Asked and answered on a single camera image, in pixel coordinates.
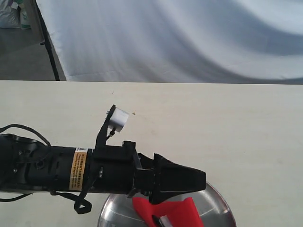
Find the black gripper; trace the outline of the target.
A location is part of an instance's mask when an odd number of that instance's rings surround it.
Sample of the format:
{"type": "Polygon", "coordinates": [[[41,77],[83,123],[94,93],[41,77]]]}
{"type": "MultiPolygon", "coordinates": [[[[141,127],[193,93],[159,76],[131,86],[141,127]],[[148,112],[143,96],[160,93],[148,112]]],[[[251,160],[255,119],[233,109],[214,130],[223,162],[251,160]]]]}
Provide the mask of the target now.
{"type": "Polygon", "coordinates": [[[87,178],[87,192],[141,193],[151,204],[160,204],[177,195],[206,189],[206,172],[182,166],[155,153],[153,159],[136,151],[136,143],[105,145],[94,150],[87,178]]]}

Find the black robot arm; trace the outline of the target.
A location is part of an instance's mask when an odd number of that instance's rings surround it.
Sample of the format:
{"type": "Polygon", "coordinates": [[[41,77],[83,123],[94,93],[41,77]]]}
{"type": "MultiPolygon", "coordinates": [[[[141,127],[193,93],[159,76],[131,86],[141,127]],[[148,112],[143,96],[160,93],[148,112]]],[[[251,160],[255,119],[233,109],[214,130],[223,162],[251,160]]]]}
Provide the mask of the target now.
{"type": "Polygon", "coordinates": [[[151,204],[206,188],[204,171],[178,165],[160,154],[149,158],[136,143],[98,149],[47,146],[12,134],[0,137],[0,189],[20,197],[49,192],[74,202],[78,213],[92,205],[88,193],[142,194],[151,204]]]}

